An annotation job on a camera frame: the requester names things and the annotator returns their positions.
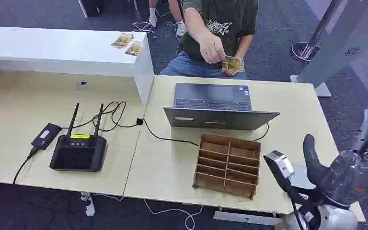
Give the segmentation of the person's right hand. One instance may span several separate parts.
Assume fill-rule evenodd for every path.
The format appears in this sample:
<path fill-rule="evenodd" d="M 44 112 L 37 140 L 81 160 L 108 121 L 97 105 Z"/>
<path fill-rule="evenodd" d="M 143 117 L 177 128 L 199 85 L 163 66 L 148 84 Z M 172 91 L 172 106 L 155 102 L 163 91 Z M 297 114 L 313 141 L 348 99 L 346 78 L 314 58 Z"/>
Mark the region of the person's right hand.
<path fill-rule="evenodd" d="M 226 60 L 223 44 L 218 36 L 207 32 L 205 35 L 202 35 L 198 43 L 200 45 L 201 55 L 208 64 L 215 64 Z"/>

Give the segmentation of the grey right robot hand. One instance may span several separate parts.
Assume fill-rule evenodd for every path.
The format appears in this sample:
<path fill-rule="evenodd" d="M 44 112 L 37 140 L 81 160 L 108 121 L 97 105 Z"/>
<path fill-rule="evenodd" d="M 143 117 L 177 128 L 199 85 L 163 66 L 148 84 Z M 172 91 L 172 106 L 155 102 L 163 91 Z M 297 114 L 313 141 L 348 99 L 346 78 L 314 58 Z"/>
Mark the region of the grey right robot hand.
<path fill-rule="evenodd" d="M 313 135 L 305 136 L 302 148 L 308 180 L 328 199 L 347 207 L 368 195 L 368 109 L 352 147 L 340 152 L 330 166 L 320 163 Z"/>

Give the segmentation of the person's left hand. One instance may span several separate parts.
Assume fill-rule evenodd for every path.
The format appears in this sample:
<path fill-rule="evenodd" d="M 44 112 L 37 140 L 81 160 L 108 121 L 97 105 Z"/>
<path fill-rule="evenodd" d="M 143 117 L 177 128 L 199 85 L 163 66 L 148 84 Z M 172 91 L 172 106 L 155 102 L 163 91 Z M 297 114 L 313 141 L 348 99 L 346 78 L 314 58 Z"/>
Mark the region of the person's left hand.
<path fill-rule="evenodd" d="M 225 73 L 226 75 L 228 75 L 230 77 L 233 77 L 238 73 L 238 71 L 235 70 L 235 69 L 226 69 L 224 67 L 222 67 L 221 72 Z"/>

